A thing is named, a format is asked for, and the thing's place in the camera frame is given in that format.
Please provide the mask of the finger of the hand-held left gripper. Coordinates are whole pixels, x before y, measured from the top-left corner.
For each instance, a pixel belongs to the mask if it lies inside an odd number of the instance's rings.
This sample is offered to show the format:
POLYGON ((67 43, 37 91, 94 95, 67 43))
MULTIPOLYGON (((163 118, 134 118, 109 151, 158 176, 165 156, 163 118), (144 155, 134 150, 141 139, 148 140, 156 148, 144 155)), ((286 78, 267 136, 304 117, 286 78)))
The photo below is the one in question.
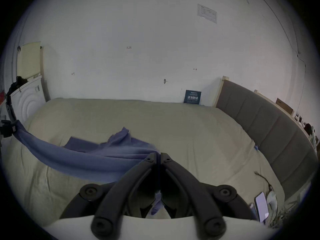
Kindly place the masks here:
POLYGON ((0 132, 2 137, 10 137, 15 132, 16 116, 12 107, 11 97, 7 94, 0 105, 0 132))

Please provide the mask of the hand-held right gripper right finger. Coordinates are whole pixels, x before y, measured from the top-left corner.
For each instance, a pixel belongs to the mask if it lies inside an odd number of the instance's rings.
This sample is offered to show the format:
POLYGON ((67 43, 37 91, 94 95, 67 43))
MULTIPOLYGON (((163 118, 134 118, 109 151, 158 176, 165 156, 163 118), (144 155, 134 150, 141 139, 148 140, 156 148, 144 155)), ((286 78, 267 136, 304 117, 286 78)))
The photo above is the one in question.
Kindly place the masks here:
POLYGON ((171 219, 194 217, 200 238, 222 237, 223 217, 255 219, 234 187, 201 183, 166 153, 161 153, 161 201, 171 219))

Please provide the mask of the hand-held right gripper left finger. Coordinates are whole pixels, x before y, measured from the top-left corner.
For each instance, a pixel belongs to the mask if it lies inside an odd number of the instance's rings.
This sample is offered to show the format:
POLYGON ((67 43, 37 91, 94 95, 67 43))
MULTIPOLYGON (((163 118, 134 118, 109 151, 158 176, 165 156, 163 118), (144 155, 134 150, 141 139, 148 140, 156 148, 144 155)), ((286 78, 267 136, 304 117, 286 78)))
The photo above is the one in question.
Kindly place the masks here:
POLYGON ((151 189, 155 192, 158 184, 159 153, 149 154, 133 166, 118 181, 102 185, 90 183, 81 187, 70 201, 60 219, 80 218, 94 215, 90 225, 91 233, 97 238, 119 236, 120 222, 129 197, 138 190, 151 174, 151 189))

